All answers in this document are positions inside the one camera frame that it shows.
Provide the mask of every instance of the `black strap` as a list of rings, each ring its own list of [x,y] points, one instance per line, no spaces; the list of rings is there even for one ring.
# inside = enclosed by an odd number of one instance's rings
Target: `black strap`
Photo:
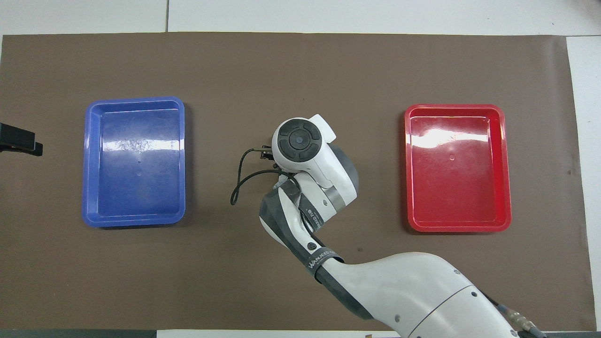
[[[326,260],[328,260],[330,258],[334,258],[339,262],[344,262],[342,257],[340,257],[337,253],[335,253],[334,250],[323,247],[323,248],[317,249],[312,255],[309,256],[309,258],[307,259],[307,262],[305,264],[305,267],[307,268],[307,271],[309,271],[309,273],[313,277],[315,277],[315,273],[317,272],[317,269],[320,266],[322,266]]]
[[[318,231],[325,224],[322,216],[304,194],[300,195],[299,210],[307,219],[311,232]]]

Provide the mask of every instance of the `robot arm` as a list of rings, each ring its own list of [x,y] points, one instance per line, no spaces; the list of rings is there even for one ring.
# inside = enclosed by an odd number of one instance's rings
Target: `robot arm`
[[[265,195],[259,211],[265,230],[347,309],[377,319],[402,338],[506,337],[517,333],[486,297],[444,259],[426,253],[395,254],[345,264],[315,232],[352,202],[357,171],[330,144],[335,134],[319,115],[282,123],[272,139],[273,158],[296,173]]]

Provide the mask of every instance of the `black clamp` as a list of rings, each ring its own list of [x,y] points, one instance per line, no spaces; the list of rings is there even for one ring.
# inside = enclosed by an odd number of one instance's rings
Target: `black clamp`
[[[19,152],[41,156],[42,143],[35,142],[35,133],[0,123],[0,153]]]

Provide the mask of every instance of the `tray rim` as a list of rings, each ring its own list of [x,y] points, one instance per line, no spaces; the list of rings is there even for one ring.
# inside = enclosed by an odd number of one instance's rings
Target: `tray rim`
[[[456,226],[442,226],[442,227],[425,227],[422,226],[420,221],[415,220],[413,215],[413,166],[412,166],[412,151],[411,151],[411,126],[410,120],[412,118],[412,113],[416,109],[461,109],[461,110],[470,110],[470,109],[491,109],[498,114],[499,117],[499,125],[501,128],[501,161],[502,161],[502,176],[503,176],[503,188],[504,188],[504,203],[505,203],[505,222],[498,226],[465,226],[465,227],[456,227]],[[404,114],[404,132],[405,132],[405,172],[406,172],[406,185],[407,185],[407,219],[411,227],[419,232],[429,232],[429,233],[446,233],[446,232],[501,232],[509,227],[511,224],[511,196],[510,196],[510,182],[509,182],[509,163],[507,156],[507,134],[505,131],[505,114],[503,110],[496,105],[492,104],[428,104],[428,103],[419,103],[416,105],[412,105],[407,108]]]
[[[123,103],[146,103],[146,102],[166,102],[172,101],[177,105],[178,119],[179,119],[179,137],[180,137],[180,150],[179,150],[179,172],[180,177],[178,180],[180,196],[179,203],[180,208],[176,214],[145,214],[145,215],[123,215],[123,216],[107,216],[104,217],[106,220],[95,221],[90,219],[88,212],[89,203],[89,187],[91,174],[90,164],[90,139],[92,121],[91,116],[95,107],[99,105],[114,105]],[[185,105],[181,99],[175,96],[157,96],[157,97],[139,97],[132,99],[108,99],[108,100],[97,100],[92,102],[85,112],[85,131],[84,131],[84,174],[82,178],[82,218],[84,222],[95,228],[110,228],[110,227],[138,227],[138,226],[158,226],[164,224],[174,224],[183,218],[186,212],[186,161],[185,161]]]

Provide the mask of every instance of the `red tray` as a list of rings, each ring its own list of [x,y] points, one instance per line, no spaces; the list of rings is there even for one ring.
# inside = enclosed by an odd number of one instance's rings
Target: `red tray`
[[[407,216],[421,232],[498,232],[511,223],[505,115],[494,105],[405,112]]]

